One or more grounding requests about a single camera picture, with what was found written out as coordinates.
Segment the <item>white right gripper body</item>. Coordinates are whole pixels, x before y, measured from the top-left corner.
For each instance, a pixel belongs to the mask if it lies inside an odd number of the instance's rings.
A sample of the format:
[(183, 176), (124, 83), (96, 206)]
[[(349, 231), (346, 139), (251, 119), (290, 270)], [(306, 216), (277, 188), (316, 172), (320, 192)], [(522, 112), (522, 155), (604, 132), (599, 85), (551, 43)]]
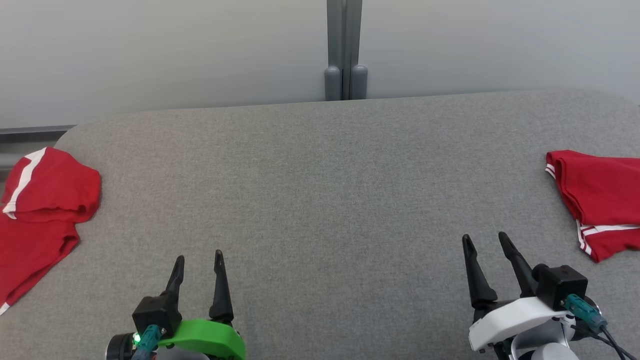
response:
[(566, 309), (554, 310), (537, 297), (525, 297), (512, 301), (489, 312), (469, 328), (471, 350), (487, 350), (489, 344), (497, 344), (520, 333), (532, 330), (553, 318), (563, 318)]

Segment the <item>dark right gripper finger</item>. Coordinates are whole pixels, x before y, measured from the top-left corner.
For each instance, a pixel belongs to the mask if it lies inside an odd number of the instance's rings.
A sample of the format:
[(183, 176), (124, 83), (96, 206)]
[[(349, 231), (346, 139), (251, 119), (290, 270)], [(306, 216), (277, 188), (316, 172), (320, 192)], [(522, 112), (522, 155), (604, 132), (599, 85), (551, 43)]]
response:
[(466, 269), (466, 278), (470, 294), (471, 307), (483, 309), (498, 301), (498, 294), (490, 287), (482, 267), (478, 263), (478, 252), (470, 235), (462, 236), (462, 253)]
[(498, 239), (502, 247), (503, 254), (510, 261), (518, 281), (519, 289), (521, 291), (519, 297), (535, 297), (538, 282), (532, 276), (533, 269), (525, 260), (525, 257), (518, 251), (506, 232), (500, 231), (498, 233)]

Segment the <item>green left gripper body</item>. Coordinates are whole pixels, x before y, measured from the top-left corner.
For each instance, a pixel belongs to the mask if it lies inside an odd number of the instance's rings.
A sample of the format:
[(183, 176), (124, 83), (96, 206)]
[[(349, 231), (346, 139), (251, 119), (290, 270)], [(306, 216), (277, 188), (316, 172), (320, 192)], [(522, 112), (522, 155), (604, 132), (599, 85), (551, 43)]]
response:
[(161, 339), (157, 346), (173, 346), (173, 350), (182, 349), (224, 360), (247, 358), (245, 342), (232, 326), (202, 318), (182, 321), (174, 336)]

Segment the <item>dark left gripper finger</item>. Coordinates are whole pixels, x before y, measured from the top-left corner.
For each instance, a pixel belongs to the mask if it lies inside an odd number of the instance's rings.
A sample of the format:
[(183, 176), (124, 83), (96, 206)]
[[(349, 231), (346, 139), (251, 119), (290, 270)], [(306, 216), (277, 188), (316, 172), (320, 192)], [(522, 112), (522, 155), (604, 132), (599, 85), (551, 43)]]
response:
[(185, 276), (185, 256), (179, 255), (173, 265), (173, 269), (167, 281), (165, 292), (179, 296), (180, 286)]
[(213, 322), (232, 323), (234, 319), (233, 303), (231, 300), (224, 255), (221, 250), (215, 251), (214, 272), (214, 297), (212, 305), (209, 308), (209, 317)]

